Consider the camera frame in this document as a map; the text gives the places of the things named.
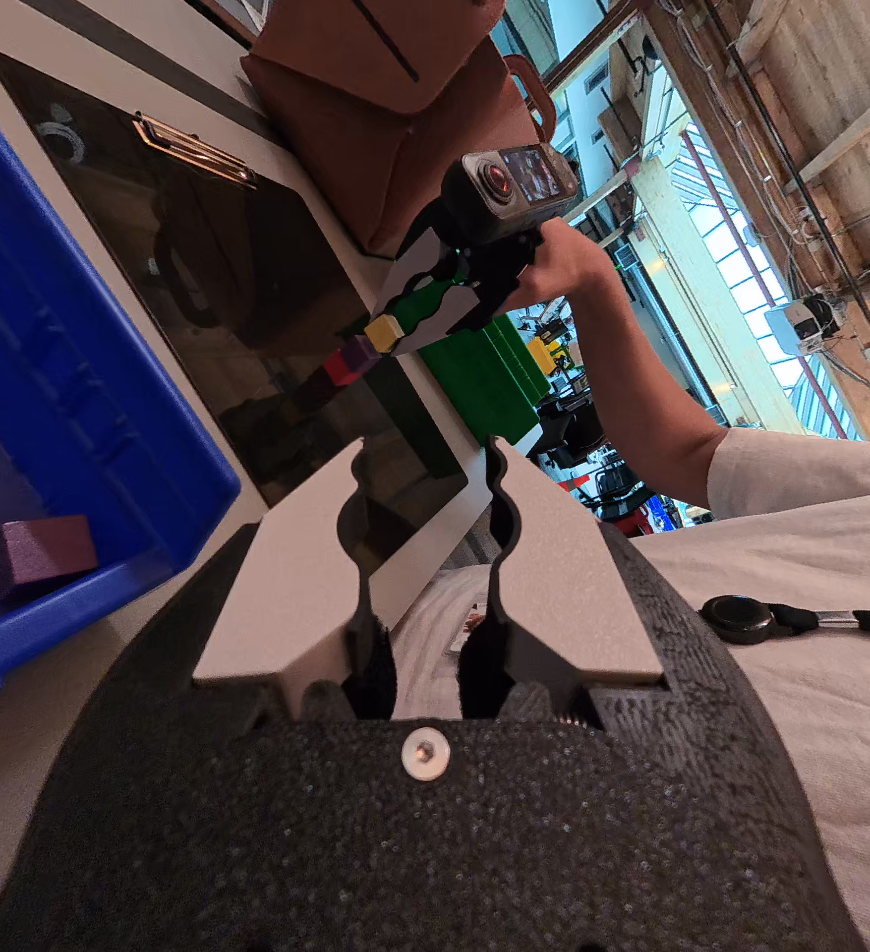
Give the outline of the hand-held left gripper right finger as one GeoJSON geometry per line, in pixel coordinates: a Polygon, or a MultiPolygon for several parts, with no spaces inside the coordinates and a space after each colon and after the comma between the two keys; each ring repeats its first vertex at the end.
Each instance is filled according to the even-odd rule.
{"type": "Polygon", "coordinates": [[[483,620],[461,650],[462,716],[495,720],[522,685],[562,720],[597,720],[593,692],[664,691],[657,650],[604,526],[515,447],[485,445],[490,531],[483,620]]]}

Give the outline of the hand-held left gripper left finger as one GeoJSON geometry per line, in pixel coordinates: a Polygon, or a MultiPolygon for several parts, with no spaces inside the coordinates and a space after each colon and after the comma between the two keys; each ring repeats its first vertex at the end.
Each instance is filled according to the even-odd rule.
{"type": "Polygon", "coordinates": [[[357,548],[367,532],[359,437],[261,520],[193,670],[201,685],[268,684],[298,718],[330,682],[361,720],[390,720],[397,673],[357,548]]]}

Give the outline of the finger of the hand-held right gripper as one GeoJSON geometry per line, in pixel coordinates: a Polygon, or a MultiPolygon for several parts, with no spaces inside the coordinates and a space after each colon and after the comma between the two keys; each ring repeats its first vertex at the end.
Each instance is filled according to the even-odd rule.
{"type": "MultiPolygon", "coordinates": [[[[396,316],[396,304],[427,281],[452,281],[466,286],[473,244],[465,239],[445,241],[434,228],[425,229],[395,259],[383,280],[371,318],[382,313],[396,316]]],[[[474,321],[474,310],[460,324],[474,321]]]]}
{"type": "Polygon", "coordinates": [[[396,319],[405,332],[397,351],[419,351],[450,335],[474,310],[476,292],[452,281],[427,281],[396,304],[396,319]]]}

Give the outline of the yellow foam block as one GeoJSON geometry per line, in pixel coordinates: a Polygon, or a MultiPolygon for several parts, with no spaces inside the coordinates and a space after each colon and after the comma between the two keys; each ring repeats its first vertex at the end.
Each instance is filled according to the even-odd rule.
{"type": "Polygon", "coordinates": [[[366,324],[363,333],[374,350],[381,355],[391,353],[405,338],[405,331],[401,324],[389,313],[382,313],[373,318],[366,324]]]}

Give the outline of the person's right forearm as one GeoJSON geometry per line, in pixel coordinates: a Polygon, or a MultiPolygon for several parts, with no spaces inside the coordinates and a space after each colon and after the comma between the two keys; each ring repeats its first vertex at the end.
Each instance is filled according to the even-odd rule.
{"type": "Polygon", "coordinates": [[[710,471],[728,429],[661,362],[616,276],[593,272],[566,297],[608,441],[651,488],[711,508],[710,471]]]}

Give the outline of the person's right hand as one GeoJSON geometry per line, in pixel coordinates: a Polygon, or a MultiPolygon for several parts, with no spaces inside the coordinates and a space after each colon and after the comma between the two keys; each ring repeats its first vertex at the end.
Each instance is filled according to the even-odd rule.
{"type": "Polygon", "coordinates": [[[563,218],[544,222],[540,237],[533,263],[519,273],[500,313],[581,292],[605,292],[618,282],[607,253],[563,218]]]}

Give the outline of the green plastic box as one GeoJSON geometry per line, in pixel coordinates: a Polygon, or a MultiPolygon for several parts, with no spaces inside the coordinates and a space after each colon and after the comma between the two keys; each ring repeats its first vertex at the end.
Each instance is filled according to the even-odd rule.
{"type": "MultiPolygon", "coordinates": [[[[538,424],[536,406],[550,383],[508,314],[481,329],[461,330],[418,355],[478,445],[489,435],[514,445],[538,424]]],[[[436,449],[430,414],[401,368],[382,366],[366,382],[429,470],[445,475],[455,467],[445,450],[436,449]]]]}

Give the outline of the brown leather bag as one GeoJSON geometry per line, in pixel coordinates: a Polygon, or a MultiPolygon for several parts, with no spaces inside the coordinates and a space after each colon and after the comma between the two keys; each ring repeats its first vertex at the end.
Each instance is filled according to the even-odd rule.
{"type": "Polygon", "coordinates": [[[463,155],[551,143],[555,104],[491,32],[504,1],[278,1],[241,59],[360,248],[393,258],[463,155]]]}

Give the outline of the black badge reel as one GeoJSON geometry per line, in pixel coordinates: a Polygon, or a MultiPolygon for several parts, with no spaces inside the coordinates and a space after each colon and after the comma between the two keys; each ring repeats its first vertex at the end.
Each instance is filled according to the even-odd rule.
{"type": "Polygon", "coordinates": [[[725,595],[706,601],[699,614],[723,641],[736,646],[756,646],[823,629],[870,635],[870,610],[810,611],[725,595]]]}

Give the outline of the black glossy clipboard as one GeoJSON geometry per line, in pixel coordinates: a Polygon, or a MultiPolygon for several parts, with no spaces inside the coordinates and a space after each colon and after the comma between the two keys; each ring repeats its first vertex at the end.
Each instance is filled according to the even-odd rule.
{"type": "Polygon", "coordinates": [[[357,555],[397,564],[468,480],[396,361],[316,382],[370,309],[298,191],[7,54],[0,80],[266,502],[362,438],[357,555]]]}

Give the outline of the blue plastic bin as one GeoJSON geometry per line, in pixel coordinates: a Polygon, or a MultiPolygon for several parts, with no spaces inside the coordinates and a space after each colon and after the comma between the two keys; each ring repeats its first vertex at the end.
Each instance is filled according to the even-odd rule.
{"type": "Polygon", "coordinates": [[[100,567],[0,598],[14,669],[188,568],[236,472],[0,131],[0,527],[84,514],[100,567]]]}

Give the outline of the white ceiling projector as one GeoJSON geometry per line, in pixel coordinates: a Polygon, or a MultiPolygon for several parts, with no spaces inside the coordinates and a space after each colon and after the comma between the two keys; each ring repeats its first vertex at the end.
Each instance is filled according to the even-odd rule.
{"type": "Polygon", "coordinates": [[[823,351],[844,326],[841,307],[822,293],[769,307],[763,317],[781,353],[792,358],[823,351]]]}

